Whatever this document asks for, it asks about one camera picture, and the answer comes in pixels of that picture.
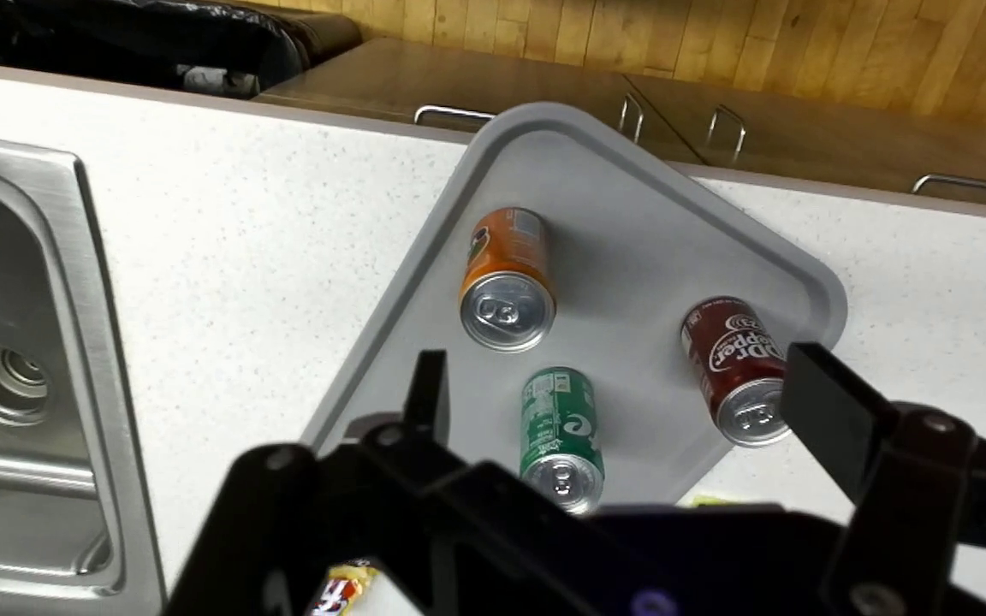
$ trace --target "can lid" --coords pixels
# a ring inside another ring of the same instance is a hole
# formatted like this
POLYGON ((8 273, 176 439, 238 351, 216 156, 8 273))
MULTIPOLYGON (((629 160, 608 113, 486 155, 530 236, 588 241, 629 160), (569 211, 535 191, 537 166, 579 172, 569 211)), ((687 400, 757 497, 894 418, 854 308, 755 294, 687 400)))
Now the can lid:
POLYGON ((588 513, 603 497, 603 471, 574 456, 546 456, 524 480, 569 513, 588 513))
POLYGON ((732 445, 772 445, 790 427, 782 421, 782 375, 763 375, 735 387, 713 421, 732 445))
POLYGON ((459 304, 461 328, 490 349, 530 349, 556 321, 556 296, 526 273, 490 273, 459 304))

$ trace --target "red soda can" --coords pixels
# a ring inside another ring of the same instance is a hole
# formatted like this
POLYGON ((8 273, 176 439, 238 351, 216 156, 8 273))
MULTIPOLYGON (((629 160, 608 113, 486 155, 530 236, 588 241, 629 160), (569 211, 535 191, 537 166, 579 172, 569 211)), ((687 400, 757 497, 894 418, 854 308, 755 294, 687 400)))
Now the red soda can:
POLYGON ((745 302, 708 296, 694 304, 681 321, 681 349, 713 424, 732 445, 772 445, 786 434, 778 415, 786 365, 745 302))

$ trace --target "stainless steel sink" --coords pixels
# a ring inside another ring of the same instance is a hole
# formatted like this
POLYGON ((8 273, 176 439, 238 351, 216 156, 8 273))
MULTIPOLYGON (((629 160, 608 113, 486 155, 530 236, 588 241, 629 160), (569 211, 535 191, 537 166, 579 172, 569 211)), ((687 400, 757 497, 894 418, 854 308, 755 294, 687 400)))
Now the stainless steel sink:
POLYGON ((0 613, 158 610, 153 526, 82 163, 0 145, 0 613))

